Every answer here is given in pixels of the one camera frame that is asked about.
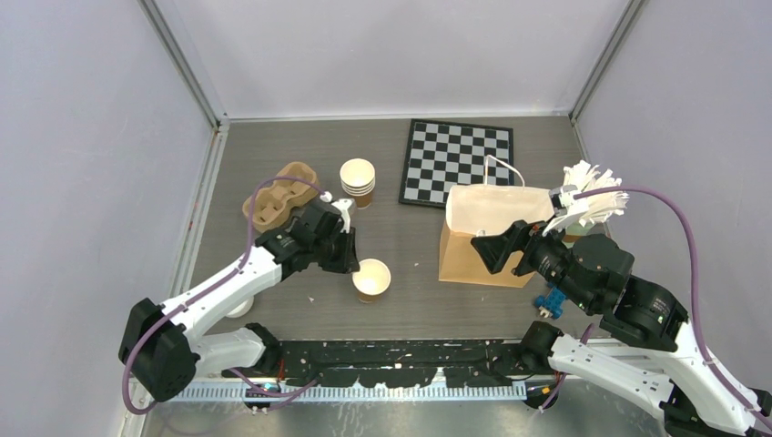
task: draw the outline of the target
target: gray wooden tabletop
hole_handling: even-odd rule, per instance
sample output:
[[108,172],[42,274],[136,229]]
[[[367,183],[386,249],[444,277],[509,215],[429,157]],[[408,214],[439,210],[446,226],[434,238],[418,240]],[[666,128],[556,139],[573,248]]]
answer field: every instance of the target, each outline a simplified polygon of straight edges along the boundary
[[[514,164],[529,186],[554,188],[563,167],[581,158],[567,117],[464,118],[463,123],[511,127]],[[350,158],[376,167],[372,205],[353,218],[360,259],[391,270],[391,287],[376,303],[357,300],[350,276],[310,267],[260,293],[244,317],[214,332],[257,321],[283,340],[520,338],[537,319],[533,300],[548,291],[534,277],[523,289],[439,282],[444,211],[397,202],[410,120],[280,121],[231,126],[201,240],[193,284],[219,271],[244,249],[241,204],[264,178],[303,161],[320,183],[341,196],[338,170]],[[593,321],[571,303],[554,324],[580,335]]]

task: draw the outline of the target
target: checkerboard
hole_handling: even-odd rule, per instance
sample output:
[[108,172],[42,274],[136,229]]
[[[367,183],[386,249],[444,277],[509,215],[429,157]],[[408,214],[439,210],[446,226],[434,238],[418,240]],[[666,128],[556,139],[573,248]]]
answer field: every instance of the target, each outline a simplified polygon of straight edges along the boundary
[[[482,184],[485,156],[513,164],[513,132],[505,127],[431,120],[411,122],[400,203],[445,208],[456,184]],[[514,174],[491,164],[491,185],[513,185]]]

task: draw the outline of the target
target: blue object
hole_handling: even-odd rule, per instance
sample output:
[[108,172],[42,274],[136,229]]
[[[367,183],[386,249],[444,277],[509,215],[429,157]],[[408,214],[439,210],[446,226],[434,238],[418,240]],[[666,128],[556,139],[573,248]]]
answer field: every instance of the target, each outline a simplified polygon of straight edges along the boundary
[[536,298],[534,304],[536,305],[536,308],[544,308],[545,310],[552,312],[552,318],[557,320],[560,318],[561,314],[563,314],[563,309],[561,307],[563,306],[564,300],[565,295],[563,292],[558,290],[557,287],[553,287],[548,295]]

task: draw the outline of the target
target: paper bag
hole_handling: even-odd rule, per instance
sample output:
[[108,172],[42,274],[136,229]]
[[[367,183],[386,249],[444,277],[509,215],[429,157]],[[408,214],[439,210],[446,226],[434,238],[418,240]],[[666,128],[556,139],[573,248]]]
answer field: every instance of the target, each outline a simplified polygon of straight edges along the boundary
[[472,237],[499,235],[516,220],[530,223],[551,218],[554,210],[548,193],[548,189],[531,187],[452,187],[440,237],[440,280],[524,287],[533,273],[521,277],[512,274],[522,252],[514,252],[503,270],[492,275],[472,247]]

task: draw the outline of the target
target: blue toy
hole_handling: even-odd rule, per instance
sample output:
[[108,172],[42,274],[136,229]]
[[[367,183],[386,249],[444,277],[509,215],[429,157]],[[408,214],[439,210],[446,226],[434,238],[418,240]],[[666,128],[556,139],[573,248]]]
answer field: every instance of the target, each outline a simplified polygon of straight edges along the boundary
[[561,306],[563,306],[564,300],[565,295],[563,292],[558,290],[557,287],[553,287],[550,290],[550,294],[536,298],[534,305],[539,309],[539,315],[542,317],[551,317],[557,320],[563,314]]

